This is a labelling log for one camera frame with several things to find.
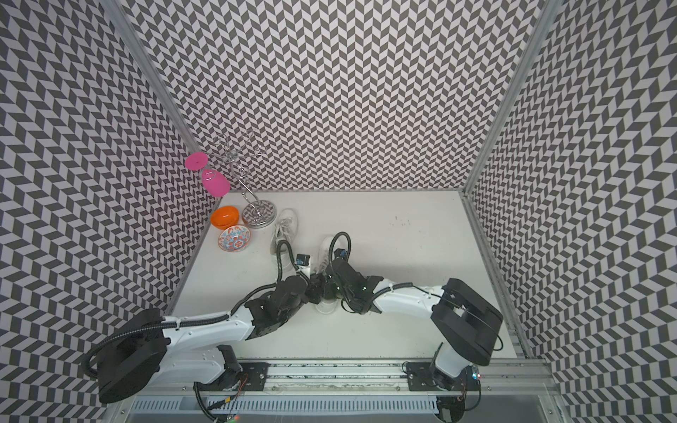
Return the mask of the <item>white sneaker one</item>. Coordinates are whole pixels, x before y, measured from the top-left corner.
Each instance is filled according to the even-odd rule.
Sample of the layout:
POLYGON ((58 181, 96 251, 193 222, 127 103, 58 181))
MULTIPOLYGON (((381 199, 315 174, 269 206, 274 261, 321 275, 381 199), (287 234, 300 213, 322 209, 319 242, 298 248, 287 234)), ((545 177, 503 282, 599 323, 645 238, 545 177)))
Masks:
POLYGON ((323 315, 331 315, 336 311, 339 305, 341 289, 340 286, 336 284, 336 280, 333 278, 333 275, 330 275, 328 271, 330 270, 331 259, 334 259, 333 251, 336 248, 344 249, 345 243, 343 241, 336 241, 334 247, 331 246, 333 242, 333 236, 328 235, 321 242, 318 249, 318 265, 316 266, 316 273, 324 277, 323 283, 323 298, 320 303, 316 306, 317 312, 323 315))
POLYGON ((288 241, 291 245, 298 233, 299 219, 292 209, 284 209, 280 212, 278 220, 273 226, 273 235, 270 244, 270 254, 273 261, 277 260, 277 247, 280 241, 288 241))

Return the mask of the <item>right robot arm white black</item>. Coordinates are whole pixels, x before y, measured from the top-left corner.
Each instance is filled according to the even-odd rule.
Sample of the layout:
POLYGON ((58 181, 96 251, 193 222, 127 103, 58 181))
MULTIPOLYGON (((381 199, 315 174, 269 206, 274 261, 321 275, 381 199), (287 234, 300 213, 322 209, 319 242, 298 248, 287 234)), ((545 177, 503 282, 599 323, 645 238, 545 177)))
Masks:
POLYGON ((445 389, 460 377, 476 374, 470 367, 486 367, 493 353, 504 348, 501 311, 467 283, 451 278, 443 286, 420 287, 379 276, 365 277, 349 259, 352 241, 340 232, 322 242, 317 273, 324 277, 329 301, 339 301, 351 314, 399 314, 428 319, 444 341, 435 350, 430 372, 445 389))

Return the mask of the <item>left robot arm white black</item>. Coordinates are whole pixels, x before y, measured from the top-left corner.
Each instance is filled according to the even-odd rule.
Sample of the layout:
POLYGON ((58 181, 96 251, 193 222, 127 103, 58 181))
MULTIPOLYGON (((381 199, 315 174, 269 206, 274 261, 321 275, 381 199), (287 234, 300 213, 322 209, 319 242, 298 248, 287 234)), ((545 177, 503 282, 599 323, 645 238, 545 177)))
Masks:
POLYGON ((323 273, 310 260, 292 260, 294 274, 252 290, 226 313, 164 317, 144 310, 85 352, 79 366, 98 384, 99 400, 113 404, 151 386, 196 384, 225 389, 243 372, 234 345, 269 335, 305 304, 320 303, 323 273))

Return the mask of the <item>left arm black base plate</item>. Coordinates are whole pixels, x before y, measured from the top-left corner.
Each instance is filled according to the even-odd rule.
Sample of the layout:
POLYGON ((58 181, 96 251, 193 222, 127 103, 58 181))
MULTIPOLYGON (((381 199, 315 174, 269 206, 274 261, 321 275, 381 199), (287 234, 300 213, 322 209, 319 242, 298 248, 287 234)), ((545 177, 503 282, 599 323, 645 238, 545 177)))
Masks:
POLYGON ((197 383, 200 391, 263 391, 270 364, 264 361, 225 365, 224 372, 210 384, 197 383))

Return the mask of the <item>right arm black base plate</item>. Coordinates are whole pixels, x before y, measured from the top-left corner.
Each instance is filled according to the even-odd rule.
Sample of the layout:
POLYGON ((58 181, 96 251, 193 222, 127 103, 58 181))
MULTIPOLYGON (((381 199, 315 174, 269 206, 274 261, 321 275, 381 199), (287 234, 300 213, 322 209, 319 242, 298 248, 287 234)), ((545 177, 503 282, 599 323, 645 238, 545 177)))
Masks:
POLYGON ((469 392, 481 389, 481 379, 476 368, 467 366, 459 376, 449 376, 438 370, 432 362, 405 361, 401 369, 405 373, 409 391, 469 392))

